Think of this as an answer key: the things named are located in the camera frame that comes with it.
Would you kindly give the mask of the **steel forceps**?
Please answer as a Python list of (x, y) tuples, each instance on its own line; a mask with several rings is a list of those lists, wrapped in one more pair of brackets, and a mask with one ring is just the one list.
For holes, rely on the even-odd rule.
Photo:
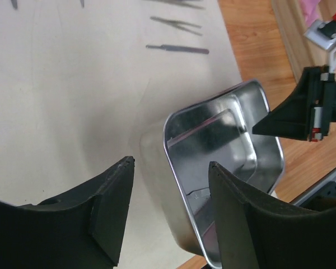
[(181, 6), (181, 7), (193, 8), (197, 10), (205, 9), (203, 6), (192, 4), (192, 1), (154, 0), (154, 2), (160, 2), (160, 3), (166, 3), (166, 4)]
[(180, 21), (180, 20), (170, 20), (170, 19), (166, 19), (166, 18), (162, 18), (162, 17), (157, 17), (157, 16), (151, 16), (150, 19), (152, 21), (155, 22), (159, 22), (165, 25), (169, 25), (171, 27), (174, 27), (178, 30), (181, 31), (185, 31), (194, 35), (198, 35), (198, 36), (202, 36), (201, 33), (197, 32), (197, 31), (193, 31), (191, 29), (189, 29), (188, 27), (194, 27), (197, 29), (201, 29), (202, 26), (197, 25), (197, 24), (193, 24), (193, 23), (189, 23), (189, 22), (185, 22), (185, 21)]

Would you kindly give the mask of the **steel surgical scissors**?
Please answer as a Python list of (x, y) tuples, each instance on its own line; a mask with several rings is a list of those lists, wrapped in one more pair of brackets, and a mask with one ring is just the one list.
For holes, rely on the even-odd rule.
[(12, 3), (12, 6), (15, 10), (18, 9), (18, 3), (17, 3), (17, 0), (11, 0), (11, 3)]

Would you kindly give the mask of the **steel scalpel handle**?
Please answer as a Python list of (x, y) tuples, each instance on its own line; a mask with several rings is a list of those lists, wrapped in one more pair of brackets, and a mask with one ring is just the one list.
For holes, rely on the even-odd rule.
[(204, 197), (209, 197), (210, 196), (210, 190), (209, 188), (202, 188), (202, 189), (197, 189), (194, 191), (191, 191), (186, 195), (189, 199), (201, 199)]
[(186, 53), (198, 53), (198, 54), (209, 54), (208, 49), (204, 48), (196, 48), (196, 47), (186, 47), (186, 46), (178, 46), (178, 45), (146, 45), (147, 49), (160, 49), (169, 52), (186, 52)]

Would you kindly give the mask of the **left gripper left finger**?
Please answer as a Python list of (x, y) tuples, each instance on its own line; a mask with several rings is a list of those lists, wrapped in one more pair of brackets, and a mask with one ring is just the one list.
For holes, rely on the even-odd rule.
[(114, 268), (134, 179), (126, 156), (94, 178), (37, 205), (0, 201), (0, 268)]

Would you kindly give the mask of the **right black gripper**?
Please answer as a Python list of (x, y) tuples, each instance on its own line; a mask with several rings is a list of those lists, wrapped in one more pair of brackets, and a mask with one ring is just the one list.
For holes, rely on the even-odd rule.
[(305, 67), (292, 93), (252, 128), (255, 135), (322, 140), (336, 122), (336, 79), (329, 66)]

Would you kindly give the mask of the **stainless steel tray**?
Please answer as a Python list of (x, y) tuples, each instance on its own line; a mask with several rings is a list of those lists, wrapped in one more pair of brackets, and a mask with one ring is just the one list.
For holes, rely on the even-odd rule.
[(203, 256), (212, 268), (222, 264), (211, 198), (186, 195), (209, 188), (212, 161), (272, 193), (284, 174), (281, 143), (252, 133), (268, 113), (262, 85), (250, 80), (170, 114), (141, 137), (142, 174), (177, 245)]

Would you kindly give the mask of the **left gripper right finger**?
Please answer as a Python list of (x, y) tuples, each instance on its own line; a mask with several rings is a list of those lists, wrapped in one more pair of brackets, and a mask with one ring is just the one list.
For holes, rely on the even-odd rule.
[(336, 207), (281, 201), (217, 162), (208, 180), (223, 268), (336, 268)]

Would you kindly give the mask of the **beige cloth wrap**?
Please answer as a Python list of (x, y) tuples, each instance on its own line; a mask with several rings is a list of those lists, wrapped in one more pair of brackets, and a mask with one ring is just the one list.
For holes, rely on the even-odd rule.
[[(0, 200), (37, 204), (140, 162), (147, 127), (241, 81), (217, 1), (0, 1)], [(151, 16), (202, 26), (202, 36)], [(204, 48), (209, 54), (147, 49)]]

